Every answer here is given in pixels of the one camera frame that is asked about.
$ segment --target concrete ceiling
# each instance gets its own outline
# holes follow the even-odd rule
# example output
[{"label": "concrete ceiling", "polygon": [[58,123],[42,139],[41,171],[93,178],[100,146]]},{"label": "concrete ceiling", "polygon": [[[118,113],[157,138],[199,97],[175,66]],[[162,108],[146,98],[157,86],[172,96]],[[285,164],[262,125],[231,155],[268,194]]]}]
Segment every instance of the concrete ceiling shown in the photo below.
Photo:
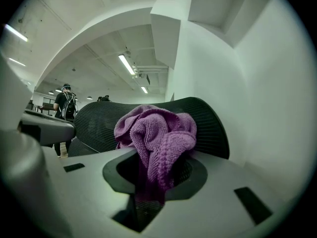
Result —
[{"label": "concrete ceiling", "polygon": [[142,0],[25,0],[9,24],[29,41],[4,31],[0,52],[25,64],[21,67],[9,62],[19,77],[36,85],[65,41],[99,15],[134,1]]},{"label": "concrete ceiling", "polygon": [[118,58],[120,54],[128,54],[131,65],[164,65],[155,57],[151,25],[125,28],[74,51],[46,76],[37,91],[47,94],[69,83],[77,95],[84,96],[98,90],[135,90],[140,86],[149,93],[165,93],[167,73],[149,73],[151,84],[145,74],[133,79]]}]

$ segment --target rectangular slot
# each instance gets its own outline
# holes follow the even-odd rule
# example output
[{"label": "rectangular slot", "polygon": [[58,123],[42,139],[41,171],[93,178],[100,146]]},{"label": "rectangular slot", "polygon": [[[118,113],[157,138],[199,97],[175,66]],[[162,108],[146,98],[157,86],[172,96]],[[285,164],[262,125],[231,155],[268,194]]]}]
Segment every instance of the rectangular slot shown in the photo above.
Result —
[{"label": "rectangular slot", "polygon": [[272,215],[272,212],[248,187],[235,189],[234,192],[256,225]]},{"label": "rectangular slot", "polygon": [[77,169],[81,169],[83,167],[85,167],[84,164],[77,163],[77,164],[66,166],[66,167],[64,167],[64,169],[65,169],[66,172],[71,172],[71,171],[74,171],[74,170],[77,170]]}]

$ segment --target chair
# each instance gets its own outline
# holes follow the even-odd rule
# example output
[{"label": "chair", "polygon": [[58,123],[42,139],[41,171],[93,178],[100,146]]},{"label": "chair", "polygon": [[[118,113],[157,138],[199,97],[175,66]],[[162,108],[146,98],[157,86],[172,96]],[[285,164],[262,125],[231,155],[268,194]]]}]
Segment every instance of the chair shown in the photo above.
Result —
[{"label": "chair", "polygon": [[[189,113],[197,125],[196,151],[229,159],[226,133],[216,113],[203,100],[188,97],[181,100],[153,104],[174,113]],[[137,107],[137,104],[92,102],[77,114],[74,124],[76,138],[68,156],[81,156],[111,151],[116,148],[113,130],[118,120]]]}]

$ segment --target backpack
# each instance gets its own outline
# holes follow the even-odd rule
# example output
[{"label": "backpack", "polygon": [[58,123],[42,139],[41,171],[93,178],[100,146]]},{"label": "backpack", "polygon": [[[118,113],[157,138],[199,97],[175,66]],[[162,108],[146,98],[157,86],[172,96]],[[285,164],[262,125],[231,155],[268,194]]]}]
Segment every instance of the backpack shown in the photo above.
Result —
[{"label": "backpack", "polygon": [[68,93],[68,92],[63,92],[63,94],[66,97],[66,101],[63,105],[63,108],[60,109],[60,118],[66,120],[67,118],[73,118],[74,117],[74,112],[76,110],[75,105],[76,105],[76,101],[75,101],[75,96],[76,94],[74,93]]}]

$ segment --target black t-shirt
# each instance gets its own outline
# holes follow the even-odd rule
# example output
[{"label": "black t-shirt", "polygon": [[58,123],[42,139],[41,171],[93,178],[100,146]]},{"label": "black t-shirt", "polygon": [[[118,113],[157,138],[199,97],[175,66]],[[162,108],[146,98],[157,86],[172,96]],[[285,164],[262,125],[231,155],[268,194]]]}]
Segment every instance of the black t-shirt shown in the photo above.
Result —
[{"label": "black t-shirt", "polygon": [[56,118],[60,118],[60,111],[59,111],[59,109],[60,109],[60,110],[63,109],[64,103],[65,103],[66,100],[67,100],[67,99],[66,99],[66,96],[64,95],[64,93],[59,93],[59,94],[56,96],[55,103],[58,104],[58,109],[57,109],[57,112],[56,112],[56,114],[55,114],[55,117],[56,117]]}]

